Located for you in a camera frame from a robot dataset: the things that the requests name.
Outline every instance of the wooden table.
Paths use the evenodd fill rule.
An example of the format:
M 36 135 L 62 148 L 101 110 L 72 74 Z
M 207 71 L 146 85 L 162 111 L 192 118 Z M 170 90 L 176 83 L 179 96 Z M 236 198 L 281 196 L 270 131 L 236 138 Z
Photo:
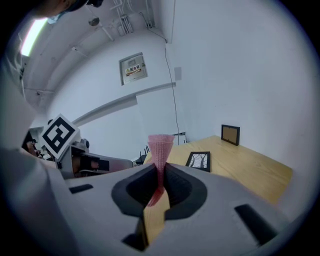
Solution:
M 210 151 L 211 173 L 240 182 L 272 204 L 278 202 L 292 177 L 292 169 L 288 166 L 218 136 L 173 146 L 167 162 L 185 166 L 190 152 L 199 151 Z M 149 152 L 144 164 L 150 160 Z

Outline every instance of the black slot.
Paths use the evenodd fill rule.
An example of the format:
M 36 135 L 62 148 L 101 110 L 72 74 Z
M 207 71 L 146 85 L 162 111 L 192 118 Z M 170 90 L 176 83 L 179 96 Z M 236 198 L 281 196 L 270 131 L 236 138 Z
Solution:
M 277 235 L 277 232 L 250 205 L 243 204 L 234 209 L 261 246 Z
M 69 190 L 71 192 L 71 194 L 76 194 L 82 191 L 86 191 L 89 189 L 93 189 L 94 187 L 90 184 L 84 184 L 84 185 L 80 185 L 80 186 L 74 186 L 74 187 L 70 187 Z

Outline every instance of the fluorescent light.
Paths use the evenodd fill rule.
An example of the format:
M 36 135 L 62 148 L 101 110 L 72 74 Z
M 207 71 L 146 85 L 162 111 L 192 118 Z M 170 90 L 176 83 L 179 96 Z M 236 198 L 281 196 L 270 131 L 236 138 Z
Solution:
M 32 46 L 34 45 L 38 35 L 41 32 L 41 29 L 44 27 L 47 20 L 48 20 L 48 18 L 42 18 L 42 19 L 36 19 L 33 22 L 32 26 L 31 26 L 31 28 L 30 28 L 30 30 L 29 30 L 28 34 L 26 35 L 26 38 L 23 42 L 22 49 L 21 49 L 22 55 L 25 55 L 25 56 L 30 55 Z

